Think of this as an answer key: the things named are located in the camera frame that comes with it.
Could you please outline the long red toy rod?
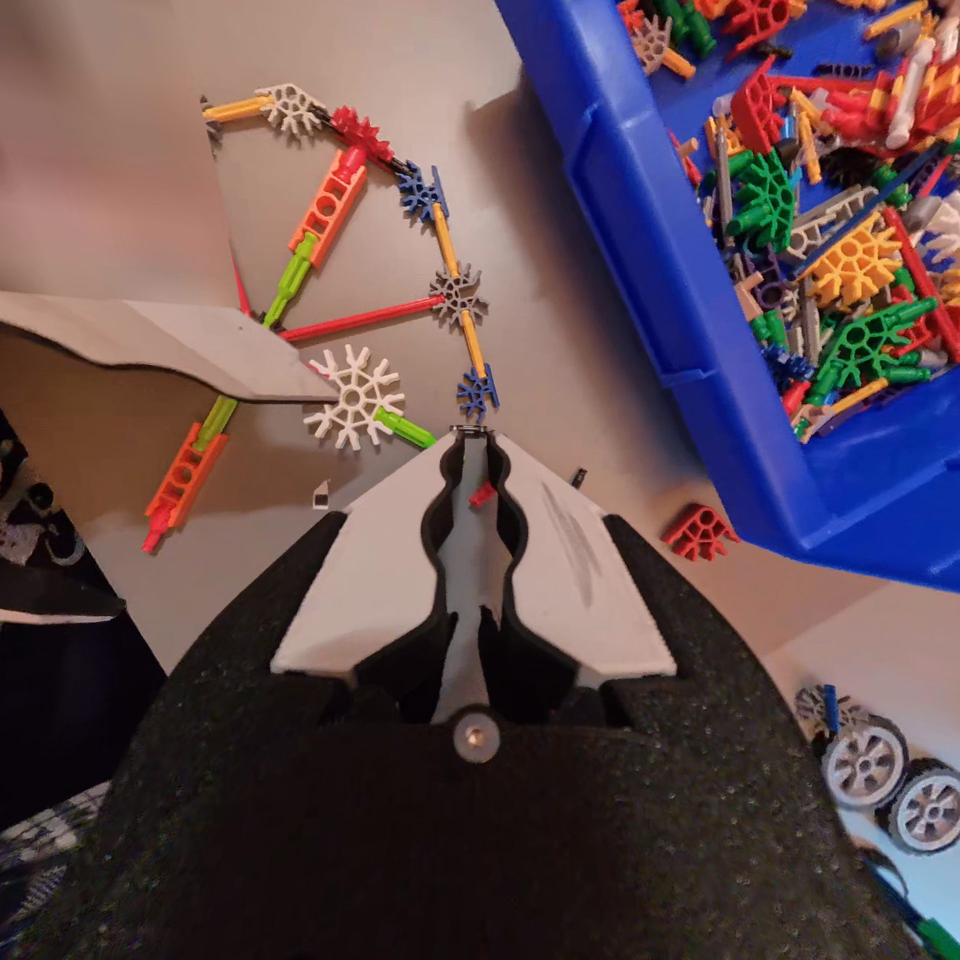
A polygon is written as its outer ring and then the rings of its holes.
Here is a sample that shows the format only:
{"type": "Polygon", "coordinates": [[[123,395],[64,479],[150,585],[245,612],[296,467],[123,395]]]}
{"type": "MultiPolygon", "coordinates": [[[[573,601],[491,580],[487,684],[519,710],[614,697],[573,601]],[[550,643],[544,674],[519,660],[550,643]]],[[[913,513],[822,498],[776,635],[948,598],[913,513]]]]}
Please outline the long red toy rod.
{"type": "Polygon", "coordinates": [[[347,317],[335,318],[319,323],[309,324],[295,329],[282,330],[279,337],[287,343],[302,343],[318,338],[333,336],[350,330],[361,329],[369,326],[386,323],[396,319],[404,318],[414,314],[430,311],[435,307],[442,306],[445,303],[445,297],[441,294],[426,296],[414,301],[367,311],[361,314],[354,314],[347,317]]]}

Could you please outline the toy vehicle model with wheels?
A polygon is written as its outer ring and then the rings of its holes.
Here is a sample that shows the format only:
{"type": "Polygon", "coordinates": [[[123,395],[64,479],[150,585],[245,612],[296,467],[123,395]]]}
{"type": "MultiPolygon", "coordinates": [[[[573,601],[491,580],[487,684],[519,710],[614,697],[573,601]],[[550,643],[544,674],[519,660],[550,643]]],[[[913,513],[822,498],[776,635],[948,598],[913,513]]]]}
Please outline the toy vehicle model with wheels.
{"type": "Polygon", "coordinates": [[[829,683],[799,688],[794,713],[838,810],[869,816],[906,856],[930,858],[958,846],[957,769],[911,755],[896,723],[829,683]]]}

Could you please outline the green toy rod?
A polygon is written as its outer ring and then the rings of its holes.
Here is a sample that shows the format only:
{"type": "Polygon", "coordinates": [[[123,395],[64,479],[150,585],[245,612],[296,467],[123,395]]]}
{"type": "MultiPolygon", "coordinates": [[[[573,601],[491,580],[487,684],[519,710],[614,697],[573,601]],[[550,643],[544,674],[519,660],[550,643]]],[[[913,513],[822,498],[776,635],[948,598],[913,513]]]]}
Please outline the green toy rod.
{"type": "Polygon", "coordinates": [[[376,409],[374,420],[389,431],[390,435],[398,436],[421,450],[429,449],[437,443],[437,438],[431,432],[383,406],[376,409]]]}

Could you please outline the blue plastic bin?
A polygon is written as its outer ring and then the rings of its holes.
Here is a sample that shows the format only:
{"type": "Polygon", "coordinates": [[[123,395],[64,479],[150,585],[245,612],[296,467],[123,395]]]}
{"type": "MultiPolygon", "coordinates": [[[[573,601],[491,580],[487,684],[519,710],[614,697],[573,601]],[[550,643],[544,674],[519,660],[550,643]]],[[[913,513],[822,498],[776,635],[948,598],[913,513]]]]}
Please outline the blue plastic bin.
{"type": "Polygon", "coordinates": [[[497,2],[565,174],[739,536],[790,559],[957,593],[958,369],[793,437],[668,133],[730,90],[642,73],[614,2],[497,2]]]}

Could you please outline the short yellow toy rod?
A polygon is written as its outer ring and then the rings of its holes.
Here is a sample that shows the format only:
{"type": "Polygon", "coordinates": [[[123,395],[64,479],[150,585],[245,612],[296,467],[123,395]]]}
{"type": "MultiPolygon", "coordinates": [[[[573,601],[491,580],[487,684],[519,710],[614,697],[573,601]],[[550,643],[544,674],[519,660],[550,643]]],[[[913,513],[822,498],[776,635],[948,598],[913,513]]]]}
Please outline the short yellow toy rod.
{"type": "Polygon", "coordinates": [[[470,309],[463,309],[460,314],[460,322],[471,368],[474,370],[477,378],[484,379],[488,375],[487,366],[478,340],[473,312],[470,309]]]}

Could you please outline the black printed shirt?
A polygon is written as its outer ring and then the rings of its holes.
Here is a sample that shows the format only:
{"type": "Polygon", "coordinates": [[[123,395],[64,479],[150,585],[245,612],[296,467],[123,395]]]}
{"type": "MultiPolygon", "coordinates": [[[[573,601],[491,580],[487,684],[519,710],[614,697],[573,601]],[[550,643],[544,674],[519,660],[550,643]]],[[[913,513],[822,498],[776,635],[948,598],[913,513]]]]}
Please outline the black printed shirt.
{"type": "MultiPolygon", "coordinates": [[[[54,490],[1,415],[2,566],[61,572],[114,595],[54,490]]],[[[130,614],[3,622],[2,829],[108,781],[167,674],[130,614]]]]}

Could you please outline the red toy connector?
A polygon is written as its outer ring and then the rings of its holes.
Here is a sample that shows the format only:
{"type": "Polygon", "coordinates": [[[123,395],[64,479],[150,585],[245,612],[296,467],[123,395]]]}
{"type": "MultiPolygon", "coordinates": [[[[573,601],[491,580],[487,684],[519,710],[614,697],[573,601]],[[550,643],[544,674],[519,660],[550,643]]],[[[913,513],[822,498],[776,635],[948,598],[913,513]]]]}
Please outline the red toy connector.
{"type": "Polygon", "coordinates": [[[674,554],[690,562],[702,559],[710,563],[718,556],[727,555],[726,543],[741,543],[721,513],[697,502],[679,511],[664,528],[660,541],[674,554]]]}

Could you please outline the pile of toy construction pieces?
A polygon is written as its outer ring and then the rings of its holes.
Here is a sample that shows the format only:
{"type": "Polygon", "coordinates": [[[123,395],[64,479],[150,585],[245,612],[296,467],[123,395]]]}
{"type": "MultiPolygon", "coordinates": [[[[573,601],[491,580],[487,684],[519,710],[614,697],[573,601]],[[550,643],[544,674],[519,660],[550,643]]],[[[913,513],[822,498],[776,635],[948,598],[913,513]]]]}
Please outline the pile of toy construction pieces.
{"type": "Polygon", "coordinates": [[[755,59],[668,137],[802,445],[958,365],[958,2],[839,5],[803,65],[810,2],[615,3],[647,78],[755,59]]]}

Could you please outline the colourful toy rod wheel assembly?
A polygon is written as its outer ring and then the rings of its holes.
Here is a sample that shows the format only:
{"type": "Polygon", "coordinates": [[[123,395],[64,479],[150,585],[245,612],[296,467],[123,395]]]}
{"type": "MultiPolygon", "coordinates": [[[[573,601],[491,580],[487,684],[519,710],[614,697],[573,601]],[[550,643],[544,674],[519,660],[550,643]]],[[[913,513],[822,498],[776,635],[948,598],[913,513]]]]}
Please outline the colourful toy rod wheel assembly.
{"type": "MultiPolygon", "coordinates": [[[[369,169],[374,166],[392,175],[404,215],[420,222],[436,236],[442,266],[431,280],[426,297],[444,296],[444,304],[432,311],[441,323],[459,328],[466,341],[461,311],[472,312],[476,327],[479,315],[488,305],[478,294],[480,271],[463,263],[455,252],[450,234],[450,209],[436,167],[425,176],[413,161],[399,159],[389,142],[380,137],[379,128],[370,119],[361,118],[356,109],[343,105],[331,111],[294,83],[261,87],[244,100],[220,104],[201,97],[200,106],[213,146],[221,144],[226,125],[256,117],[296,141],[328,133],[340,144],[289,240],[289,261],[264,314],[251,311],[243,283],[237,278],[241,309],[248,316],[264,329],[280,335],[284,330],[284,313],[299,296],[307,279],[318,274],[328,260],[335,240],[366,188],[369,169]]],[[[394,436],[375,421],[379,406],[407,419],[401,408],[404,395],[390,391],[390,387],[399,382],[399,375],[390,370],[388,361],[370,367],[369,356],[366,349],[354,351],[346,346],[342,365],[336,363],[330,351],[324,353],[321,362],[308,363],[311,370],[332,385],[334,399],[322,412],[307,415],[304,424],[315,428],[318,439],[334,431],[339,450],[345,446],[359,450],[362,433],[375,446],[381,436],[394,436]]]]}

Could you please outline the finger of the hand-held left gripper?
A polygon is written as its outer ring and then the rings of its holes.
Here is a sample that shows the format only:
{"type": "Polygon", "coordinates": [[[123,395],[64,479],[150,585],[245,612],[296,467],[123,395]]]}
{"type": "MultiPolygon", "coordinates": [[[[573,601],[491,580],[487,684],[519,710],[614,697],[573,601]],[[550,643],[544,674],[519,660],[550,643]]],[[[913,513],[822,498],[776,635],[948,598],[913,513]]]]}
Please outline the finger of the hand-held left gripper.
{"type": "Polygon", "coordinates": [[[126,603],[62,572],[1,559],[1,623],[67,625],[110,621],[126,603]]]}
{"type": "Polygon", "coordinates": [[[238,307],[170,2],[2,2],[2,326],[243,402],[332,402],[238,307]]]}

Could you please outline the blue toy connector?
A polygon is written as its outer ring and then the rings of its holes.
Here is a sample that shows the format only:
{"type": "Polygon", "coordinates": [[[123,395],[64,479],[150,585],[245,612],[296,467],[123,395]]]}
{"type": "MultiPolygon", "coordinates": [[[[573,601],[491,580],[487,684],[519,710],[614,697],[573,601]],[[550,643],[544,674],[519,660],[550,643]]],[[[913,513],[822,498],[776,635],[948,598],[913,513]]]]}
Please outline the blue toy connector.
{"type": "Polygon", "coordinates": [[[498,389],[490,364],[485,364],[481,371],[473,366],[462,376],[457,402],[463,417],[474,426],[483,426],[489,411],[499,409],[498,389]]]}

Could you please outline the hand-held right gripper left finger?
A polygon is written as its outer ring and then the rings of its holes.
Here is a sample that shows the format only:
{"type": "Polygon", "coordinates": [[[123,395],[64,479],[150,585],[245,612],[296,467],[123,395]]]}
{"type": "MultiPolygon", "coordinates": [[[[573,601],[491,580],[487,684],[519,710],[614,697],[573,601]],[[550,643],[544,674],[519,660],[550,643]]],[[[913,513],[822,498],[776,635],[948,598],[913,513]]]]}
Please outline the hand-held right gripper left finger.
{"type": "Polygon", "coordinates": [[[356,499],[270,663],[349,683],[421,683],[450,645],[439,556],[453,529],[463,436],[451,431],[356,499]]]}

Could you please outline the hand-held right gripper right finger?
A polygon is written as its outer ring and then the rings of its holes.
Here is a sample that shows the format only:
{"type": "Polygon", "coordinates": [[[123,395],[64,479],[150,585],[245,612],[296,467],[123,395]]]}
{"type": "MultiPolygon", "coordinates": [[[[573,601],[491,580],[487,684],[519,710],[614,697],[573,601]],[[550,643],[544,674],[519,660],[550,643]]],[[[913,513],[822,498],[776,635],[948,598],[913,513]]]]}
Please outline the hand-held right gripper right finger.
{"type": "Polygon", "coordinates": [[[572,668],[575,687],[673,678],[677,663],[605,524],[582,491],[505,434],[488,438],[489,478],[505,520],[504,619],[572,668]]]}

